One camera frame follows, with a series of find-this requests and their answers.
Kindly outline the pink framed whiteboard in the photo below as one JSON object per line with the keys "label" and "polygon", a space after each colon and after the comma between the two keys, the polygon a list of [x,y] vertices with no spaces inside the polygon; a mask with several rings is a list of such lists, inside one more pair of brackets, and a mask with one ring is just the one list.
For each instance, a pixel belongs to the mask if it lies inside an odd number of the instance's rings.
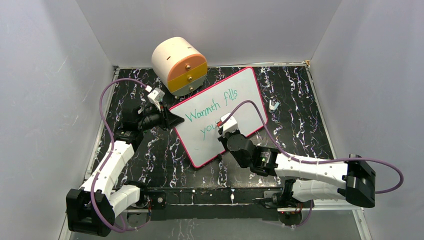
{"label": "pink framed whiteboard", "polygon": [[263,127],[261,118],[268,121],[268,110],[251,67],[232,74],[170,109],[173,114],[184,118],[175,132],[195,168],[204,166],[225,151],[218,140],[216,123],[243,101],[255,104],[244,104],[236,110],[233,118],[240,132],[249,137]]}

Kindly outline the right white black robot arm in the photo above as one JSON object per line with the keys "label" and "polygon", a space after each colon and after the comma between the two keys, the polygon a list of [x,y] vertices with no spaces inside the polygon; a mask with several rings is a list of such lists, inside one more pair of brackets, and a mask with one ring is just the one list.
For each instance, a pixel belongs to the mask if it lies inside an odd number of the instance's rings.
{"label": "right white black robot arm", "polygon": [[362,160],[325,163],[323,159],[284,155],[277,148],[256,146],[239,130],[218,131],[218,141],[241,168],[267,177],[285,177],[278,201],[295,207],[310,200],[345,200],[349,204],[375,207],[376,172]]}

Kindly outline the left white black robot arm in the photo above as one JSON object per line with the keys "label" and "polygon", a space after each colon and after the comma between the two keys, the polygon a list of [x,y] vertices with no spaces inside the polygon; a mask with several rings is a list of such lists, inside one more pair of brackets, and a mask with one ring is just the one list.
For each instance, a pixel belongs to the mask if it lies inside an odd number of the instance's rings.
{"label": "left white black robot arm", "polygon": [[128,207],[149,206],[152,195],[144,183],[137,181],[127,181],[114,191],[121,171],[136,153],[146,131],[155,127],[168,131],[184,121],[161,103],[123,110],[108,151],[96,170],[66,195],[68,229],[100,237],[111,231],[127,231],[125,225],[116,226],[115,219]]}

